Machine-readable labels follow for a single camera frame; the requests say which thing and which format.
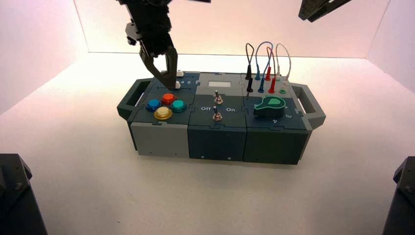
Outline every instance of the side handle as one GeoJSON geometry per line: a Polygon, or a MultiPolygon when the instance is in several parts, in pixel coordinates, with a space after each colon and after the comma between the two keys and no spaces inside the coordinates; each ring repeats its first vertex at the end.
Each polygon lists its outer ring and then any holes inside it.
{"type": "Polygon", "coordinates": [[[152,78],[140,79],[134,82],[132,87],[125,94],[124,98],[117,106],[118,114],[124,119],[127,120],[133,112],[138,99],[145,92],[147,87],[150,85],[152,78]]]}
{"type": "Polygon", "coordinates": [[[305,111],[304,117],[308,119],[311,128],[314,130],[323,125],[326,116],[308,86],[291,83],[291,87],[293,88],[296,97],[301,102],[301,105],[305,111]]]}

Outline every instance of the small display screen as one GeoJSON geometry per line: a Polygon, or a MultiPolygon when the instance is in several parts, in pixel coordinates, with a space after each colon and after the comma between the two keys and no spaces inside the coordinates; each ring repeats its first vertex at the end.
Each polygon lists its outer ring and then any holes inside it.
{"type": "Polygon", "coordinates": [[[210,87],[231,87],[231,82],[209,82],[210,87]]]}

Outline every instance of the blue cable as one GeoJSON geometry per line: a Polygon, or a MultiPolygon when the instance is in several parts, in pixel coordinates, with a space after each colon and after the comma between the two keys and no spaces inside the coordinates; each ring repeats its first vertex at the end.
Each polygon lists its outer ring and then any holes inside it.
{"type": "Polygon", "coordinates": [[[268,41],[262,42],[261,44],[259,44],[258,48],[256,49],[256,53],[255,53],[255,61],[256,61],[256,77],[255,80],[261,80],[261,85],[259,86],[258,92],[259,93],[264,93],[264,76],[265,76],[265,71],[267,70],[268,66],[270,65],[270,61],[271,61],[271,57],[268,56],[268,63],[267,66],[265,66],[264,72],[262,74],[262,79],[259,77],[259,65],[258,65],[258,59],[257,59],[257,55],[258,55],[258,51],[259,48],[262,46],[262,44],[264,43],[268,43],[271,45],[271,51],[273,51],[274,49],[274,45],[268,41]]]}

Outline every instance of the gray cable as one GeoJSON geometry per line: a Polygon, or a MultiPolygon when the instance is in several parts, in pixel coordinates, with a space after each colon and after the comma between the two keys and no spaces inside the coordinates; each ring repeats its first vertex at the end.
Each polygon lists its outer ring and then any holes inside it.
{"type": "Polygon", "coordinates": [[[281,45],[285,49],[285,51],[287,52],[287,55],[288,55],[288,59],[290,60],[290,68],[289,68],[288,73],[287,73],[287,76],[285,78],[285,80],[288,81],[288,78],[290,77],[290,72],[291,72],[291,57],[290,57],[290,53],[288,53],[287,48],[283,44],[281,44],[281,43],[278,43],[277,46],[275,47],[275,56],[277,58],[277,70],[278,70],[277,71],[277,74],[278,75],[280,75],[280,72],[279,72],[279,62],[278,62],[278,52],[277,52],[278,45],[281,45]]]}

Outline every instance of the white backdrop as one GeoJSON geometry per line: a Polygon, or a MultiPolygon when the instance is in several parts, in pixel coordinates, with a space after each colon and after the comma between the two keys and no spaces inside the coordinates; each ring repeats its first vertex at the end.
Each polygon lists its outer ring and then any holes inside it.
{"type": "Polygon", "coordinates": [[[368,59],[415,92],[415,1],[391,0],[368,59]]]}
{"type": "Polygon", "coordinates": [[[72,0],[0,0],[0,114],[87,52],[72,0]]]}
{"type": "MultiPolygon", "coordinates": [[[[301,0],[174,0],[171,35],[178,53],[241,55],[246,42],[271,40],[293,56],[364,58],[388,1],[353,0],[310,23],[298,17],[301,0]]],[[[126,42],[125,6],[115,0],[75,3],[91,52],[138,52],[126,42]]]]}

